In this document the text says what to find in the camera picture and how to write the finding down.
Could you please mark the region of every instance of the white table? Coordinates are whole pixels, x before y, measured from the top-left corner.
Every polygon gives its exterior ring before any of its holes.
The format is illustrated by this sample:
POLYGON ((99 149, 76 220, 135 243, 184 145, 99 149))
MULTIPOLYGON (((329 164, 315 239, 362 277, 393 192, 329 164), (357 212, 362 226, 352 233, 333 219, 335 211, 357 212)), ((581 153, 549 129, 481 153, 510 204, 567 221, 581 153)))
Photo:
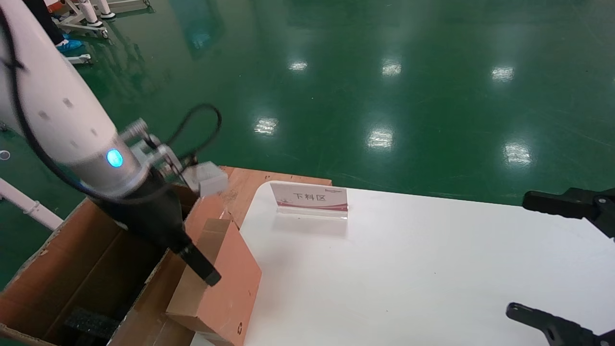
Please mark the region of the white table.
POLYGON ((510 302, 615 329, 615 244, 586 220, 348 189, 348 220, 276 214, 241 234, 263 270, 245 346, 547 346, 510 302))

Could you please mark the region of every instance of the metal stand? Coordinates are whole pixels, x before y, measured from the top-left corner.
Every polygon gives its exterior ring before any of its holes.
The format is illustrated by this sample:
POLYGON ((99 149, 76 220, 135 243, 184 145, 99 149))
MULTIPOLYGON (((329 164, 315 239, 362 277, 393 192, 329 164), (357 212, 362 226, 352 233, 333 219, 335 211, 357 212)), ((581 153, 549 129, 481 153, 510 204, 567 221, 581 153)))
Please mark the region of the metal stand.
MULTIPOLYGON (((148 7, 151 7, 149 0, 123 0, 123 1, 114 1, 108 2, 109 8, 114 13, 123 13, 130 12, 135 10, 143 10, 148 7)), ((94 10, 98 15, 102 15, 102 11, 100 10, 100 6, 94 5, 94 10)))
POLYGON ((92 64, 92 56, 90 54, 81 54, 78 57, 66 57, 66 59, 73 65, 92 64))
MULTIPOLYGON (((58 27, 67 32, 70 31, 85 31, 89 33, 94 33, 95 35, 102 38, 109 38, 109 33, 107 32, 107 28, 105 28, 102 23, 98 26, 90 26, 90 25, 82 25, 81 21, 85 19, 85 14, 82 10, 77 8, 72 1, 66 1, 66 5, 70 7, 74 14, 68 16, 68 18, 62 20, 58 23, 58 27)), ((84 2, 84 6, 92 6, 89 1, 84 2)))
POLYGON ((3 198, 8 199, 9 202, 23 210, 24 214, 52 231, 55 231, 64 222, 62 218, 45 208, 39 201, 33 201, 11 184, 0 179, 0 200, 3 198))

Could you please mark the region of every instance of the cable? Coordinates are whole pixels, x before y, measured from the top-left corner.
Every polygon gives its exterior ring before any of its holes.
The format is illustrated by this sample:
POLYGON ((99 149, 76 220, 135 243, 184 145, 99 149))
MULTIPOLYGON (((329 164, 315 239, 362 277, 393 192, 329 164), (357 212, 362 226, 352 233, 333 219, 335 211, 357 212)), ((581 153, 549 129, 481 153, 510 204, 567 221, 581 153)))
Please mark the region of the cable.
MULTIPOLYGON (((28 145, 32 148, 36 156, 43 162, 43 164, 50 171, 52 171, 62 182, 66 183, 67 185, 74 188, 75 190, 81 193, 84 193, 85 195, 90 196, 92 198, 99 199, 101 201, 106 201, 109 203, 115 203, 115 204, 133 204, 134 205, 134 204, 146 203, 146 202, 152 201, 162 196, 169 189, 171 189, 172 184, 166 183, 163 187, 161 187, 157 191, 154 191, 151 194, 144 196, 144 197, 131 198, 131 199, 110 198, 109 196, 102 195, 92 189, 89 189, 81 185, 80 183, 73 181, 70 177, 68 177, 58 167, 55 161, 41 147, 41 144, 36 139, 36 136, 34 135, 32 128, 30 128, 30 124, 28 123, 28 119, 26 118, 25 112, 23 111, 21 94, 19 92, 18 72, 19 70, 27 71, 27 69, 19 62, 19 59, 17 58, 17 51, 15 49, 15 41, 13 39, 13 34, 10 30, 10 25, 6 18, 6 15, 4 14, 4 11, 2 10, 1 7, 0 7, 0 27, 4 31, 4 37, 6 39, 6 47, 9 51, 9 61, 3 62, 3 63, 9 70, 9 79, 10 79, 9 82, 10 82, 11 96, 12 96, 12 101, 13 101, 13 108, 15 109, 15 113, 17 115, 17 121, 23 131, 23 135, 26 138, 28 145)), ((210 137, 204 143, 202 143, 201 145, 193 149, 192 155, 196 154, 197 151, 203 149, 207 144, 209 144, 211 140, 213 140, 213 138, 215 138, 215 136, 220 131, 220 126, 222 124, 222 117, 221 117, 220 111, 218 111, 217 108, 209 104, 198 105, 192 108, 192 110, 188 112, 188 114, 186 115, 182 123, 180 124, 180 127, 172 135, 172 140, 175 140, 178 134, 182 131, 183 126, 185 126, 188 119, 192 117, 192 115, 194 114, 196 110, 203 108, 203 107, 213 109, 216 112, 216 115, 218 117, 218 122, 217 122, 216 129, 214 130, 214 132, 210 135, 210 137)), ((187 168, 188 166, 185 166, 184 168, 182 168, 179 174, 183 173, 187 168)))
POLYGON ((216 138, 216 136, 220 132, 220 129, 222 128, 222 114, 220 113, 220 111, 214 105, 212 105, 212 104, 201 103, 200 105, 196 105, 196 106, 192 107, 192 109, 190 109, 188 111, 188 113, 184 117, 184 120, 182 120, 180 125, 177 127, 177 130, 175 130, 175 132, 167 140, 167 145, 171 145, 171 143, 173 143, 177 139, 179 134, 184 130, 184 127, 186 126, 186 123, 188 123, 188 121, 196 114, 196 112, 201 110, 201 109, 212 110, 212 111, 214 111, 214 113, 216 113, 216 117, 218 119, 218 122, 216 123, 216 128, 209 135, 209 137, 207 137, 207 139, 205 139, 201 144, 199 144, 196 147, 192 148, 191 150, 189 150, 184 155, 178 156, 180 161, 184 160, 185 158, 188 158, 190 156, 194 156, 194 155, 196 155, 196 153, 198 153, 199 151, 203 150, 203 148, 205 148, 207 145, 209 145, 209 143, 211 143, 212 140, 214 140, 216 138))

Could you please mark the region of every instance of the cardboard box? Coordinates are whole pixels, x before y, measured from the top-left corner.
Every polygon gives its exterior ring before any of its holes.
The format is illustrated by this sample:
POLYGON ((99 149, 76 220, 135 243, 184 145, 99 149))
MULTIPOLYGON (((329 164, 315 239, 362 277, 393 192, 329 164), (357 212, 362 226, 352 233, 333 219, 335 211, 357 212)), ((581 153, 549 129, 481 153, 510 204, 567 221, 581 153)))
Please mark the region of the cardboard box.
MULTIPOLYGON (((193 241, 207 219, 231 219, 219 197, 175 191, 193 241)), ((165 315, 185 267, 85 199, 0 293, 0 337, 35 346, 84 344, 87 333, 66 325, 83 310, 119 323, 109 332, 110 346, 189 340, 192 334, 165 315)))
POLYGON ((230 220, 208 219, 197 247, 214 263, 222 280, 209 287, 186 267, 167 314, 216 346, 242 346, 261 269, 230 220))

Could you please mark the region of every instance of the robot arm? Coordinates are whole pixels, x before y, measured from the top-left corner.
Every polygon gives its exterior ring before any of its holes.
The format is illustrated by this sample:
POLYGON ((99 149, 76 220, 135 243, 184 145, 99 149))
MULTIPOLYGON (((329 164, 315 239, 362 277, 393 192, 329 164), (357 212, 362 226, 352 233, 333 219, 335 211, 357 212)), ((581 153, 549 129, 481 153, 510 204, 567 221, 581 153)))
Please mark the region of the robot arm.
MULTIPOLYGON (((148 134, 143 121, 119 135, 22 1, 0 0, 0 24, 0 121, 24 135, 47 167, 116 222, 170 248, 207 284, 216 284, 220 274, 186 234, 179 199, 165 174, 179 176, 199 192, 203 179, 219 178, 221 171, 212 170, 212 164, 182 167, 168 146, 148 134), (141 141, 131 148, 133 139, 141 141), (57 163, 81 183, 72 182, 57 163)), ((209 107, 218 115, 219 129, 220 113, 209 107)))

